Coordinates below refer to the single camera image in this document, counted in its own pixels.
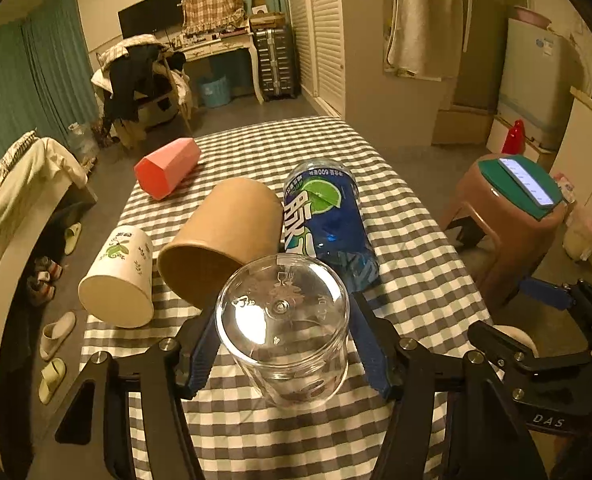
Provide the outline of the green notebook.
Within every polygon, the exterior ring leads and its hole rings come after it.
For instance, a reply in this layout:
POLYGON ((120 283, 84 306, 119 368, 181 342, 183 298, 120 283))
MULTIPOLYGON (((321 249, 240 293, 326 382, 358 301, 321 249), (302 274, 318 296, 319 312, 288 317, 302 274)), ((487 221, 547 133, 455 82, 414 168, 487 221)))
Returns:
POLYGON ((482 177, 495 191, 535 220, 542 220, 562 201, 554 179, 541 166, 522 155, 503 154, 497 158, 480 160, 477 165, 482 177), (509 160, 510 166, 519 165, 522 172, 529 176, 529 181, 536 184, 538 189, 534 193, 528 191, 516 174, 509 170, 506 166, 509 160))

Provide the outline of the clear glass cup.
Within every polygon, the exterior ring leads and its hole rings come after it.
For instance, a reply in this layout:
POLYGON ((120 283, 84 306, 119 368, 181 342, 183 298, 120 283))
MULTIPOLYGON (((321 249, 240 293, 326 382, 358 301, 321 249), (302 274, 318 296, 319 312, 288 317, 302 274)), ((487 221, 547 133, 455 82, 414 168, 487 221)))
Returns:
POLYGON ((277 408, 317 408, 348 371, 349 294, 320 260, 281 252, 238 269, 215 305, 222 344, 277 408))

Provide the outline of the milk carton box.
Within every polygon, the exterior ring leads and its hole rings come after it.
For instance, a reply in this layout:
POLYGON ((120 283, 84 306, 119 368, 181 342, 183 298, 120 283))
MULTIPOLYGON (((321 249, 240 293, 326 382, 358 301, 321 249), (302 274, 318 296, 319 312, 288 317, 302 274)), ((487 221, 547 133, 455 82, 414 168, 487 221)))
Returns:
POLYGON ((572 182, 561 172, 554 175, 554 181, 556 182, 561 196, 569 207, 573 207, 576 204, 576 191, 572 182))

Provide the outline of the pink basin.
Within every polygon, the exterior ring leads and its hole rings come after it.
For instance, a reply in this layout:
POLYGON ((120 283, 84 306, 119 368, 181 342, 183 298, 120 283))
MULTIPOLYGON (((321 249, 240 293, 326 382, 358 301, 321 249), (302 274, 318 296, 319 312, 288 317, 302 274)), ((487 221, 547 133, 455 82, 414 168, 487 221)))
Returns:
POLYGON ((533 25, 541 29, 548 29, 552 21, 546 16, 530 10, 525 6, 514 6, 512 8, 512 17, 515 20, 533 25))

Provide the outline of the white slipper near table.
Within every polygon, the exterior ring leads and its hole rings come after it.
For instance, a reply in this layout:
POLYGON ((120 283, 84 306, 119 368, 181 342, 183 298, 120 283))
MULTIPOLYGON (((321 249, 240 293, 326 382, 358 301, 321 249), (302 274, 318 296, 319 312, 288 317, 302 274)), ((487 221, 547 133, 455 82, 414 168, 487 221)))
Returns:
POLYGON ((74 330, 76 322, 75 312, 67 311, 56 322, 43 327, 39 344, 39 354, 43 361, 48 362, 55 356, 65 339, 74 330))

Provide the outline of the large water jug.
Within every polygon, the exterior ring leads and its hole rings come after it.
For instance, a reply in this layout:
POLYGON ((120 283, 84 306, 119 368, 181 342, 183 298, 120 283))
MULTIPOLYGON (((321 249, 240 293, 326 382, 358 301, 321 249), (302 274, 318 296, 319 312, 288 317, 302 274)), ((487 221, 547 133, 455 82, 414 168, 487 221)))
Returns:
POLYGON ((68 126, 67 140, 70 151, 80 164, 98 156, 100 149, 89 124, 73 122, 68 126))

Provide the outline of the red thermos bottle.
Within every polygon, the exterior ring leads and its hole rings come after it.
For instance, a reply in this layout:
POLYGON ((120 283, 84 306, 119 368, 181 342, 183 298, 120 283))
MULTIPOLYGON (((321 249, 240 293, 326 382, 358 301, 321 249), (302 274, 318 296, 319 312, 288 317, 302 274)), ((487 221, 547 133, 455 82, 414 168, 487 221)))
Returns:
POLYGON ((521 119, 517 119, 508 129, 501 153, 507 155, 524 153, 524 122, 521 119))

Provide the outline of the sneaker pair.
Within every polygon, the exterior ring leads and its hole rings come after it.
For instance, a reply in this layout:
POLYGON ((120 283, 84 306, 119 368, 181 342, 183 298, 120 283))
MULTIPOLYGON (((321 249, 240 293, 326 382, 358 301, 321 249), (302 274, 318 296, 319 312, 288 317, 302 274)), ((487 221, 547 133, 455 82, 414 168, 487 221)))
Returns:
POLYGON ((63 267, 49 257, 34 259, 34 268, 26 281, 26 292, 29 302, 40 307, 54 299, 55 283, 61 278, 63 267))

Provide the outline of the white plastic bag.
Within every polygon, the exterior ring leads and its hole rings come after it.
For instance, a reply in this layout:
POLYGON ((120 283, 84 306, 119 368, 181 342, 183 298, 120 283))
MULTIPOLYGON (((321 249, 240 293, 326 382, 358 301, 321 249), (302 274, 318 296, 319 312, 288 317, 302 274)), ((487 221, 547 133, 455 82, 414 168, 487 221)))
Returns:
POLYGON ((566 221, 562 248, 573 261, 586 261, 592 254, 592 213, 575 206, 566 221))

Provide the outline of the white hanging towel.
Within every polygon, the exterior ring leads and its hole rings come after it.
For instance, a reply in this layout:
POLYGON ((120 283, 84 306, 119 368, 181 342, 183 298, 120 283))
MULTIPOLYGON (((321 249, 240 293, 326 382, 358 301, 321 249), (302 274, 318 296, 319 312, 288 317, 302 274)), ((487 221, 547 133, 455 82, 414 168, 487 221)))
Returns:
POLYGON ((399 77, 453 79, 460 71, 463 0, 392 0, 385 67, 399 77))

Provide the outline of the white printed paper cup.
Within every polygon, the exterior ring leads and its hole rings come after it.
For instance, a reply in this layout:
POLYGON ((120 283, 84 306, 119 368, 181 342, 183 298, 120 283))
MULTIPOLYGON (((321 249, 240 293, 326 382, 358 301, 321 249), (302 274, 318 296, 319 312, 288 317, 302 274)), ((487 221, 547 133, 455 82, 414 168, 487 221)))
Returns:
POLYGON ((154 316, 154 248, 136 226, 117 226, 78 285, 82 307, 104 323, 139 328, 154 316))

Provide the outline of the blue soda bottle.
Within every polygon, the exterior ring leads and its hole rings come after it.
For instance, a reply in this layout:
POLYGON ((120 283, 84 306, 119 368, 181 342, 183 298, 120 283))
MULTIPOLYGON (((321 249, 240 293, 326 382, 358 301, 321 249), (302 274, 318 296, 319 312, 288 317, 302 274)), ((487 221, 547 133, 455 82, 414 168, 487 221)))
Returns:
POLYGON ((346 166, 324 157, 302 162, 287 177, 283 202, 287 252, 323 261, 349 292, 364 292, 377 281, 379 264, 346 166))

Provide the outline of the bed with floral bedding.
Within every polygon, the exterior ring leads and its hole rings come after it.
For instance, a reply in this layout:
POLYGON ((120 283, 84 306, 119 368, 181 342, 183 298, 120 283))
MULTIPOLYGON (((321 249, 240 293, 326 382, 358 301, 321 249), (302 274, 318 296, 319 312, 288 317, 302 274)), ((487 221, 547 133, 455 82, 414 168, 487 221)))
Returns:
POLYGON ((8 311, 34 245, 69 188, 85 190, 87 184, 87 174, 67 148, 32 131, 0 159, 0 349, 8 311))

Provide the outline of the brown paper cup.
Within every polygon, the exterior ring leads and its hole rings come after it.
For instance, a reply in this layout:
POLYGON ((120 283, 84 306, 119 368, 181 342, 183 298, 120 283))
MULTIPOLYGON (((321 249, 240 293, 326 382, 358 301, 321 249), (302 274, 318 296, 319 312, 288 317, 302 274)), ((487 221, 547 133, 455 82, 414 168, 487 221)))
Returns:
POLYGON ((211 308, 238 269, 279 251, 282 215, 281 201, 264 183, 223 180, 159 252, 158 272, 188 304, 211 308))

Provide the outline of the plaid cloth bundle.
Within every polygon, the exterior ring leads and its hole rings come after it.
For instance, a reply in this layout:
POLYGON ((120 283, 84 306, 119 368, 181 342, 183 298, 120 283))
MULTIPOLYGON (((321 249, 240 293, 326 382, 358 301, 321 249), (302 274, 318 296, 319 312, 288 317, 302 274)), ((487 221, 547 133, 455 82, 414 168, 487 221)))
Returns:
POLYGON ((246 20, 245 0, 183 0, 182 10, 189 35, 238 28, 246 20))

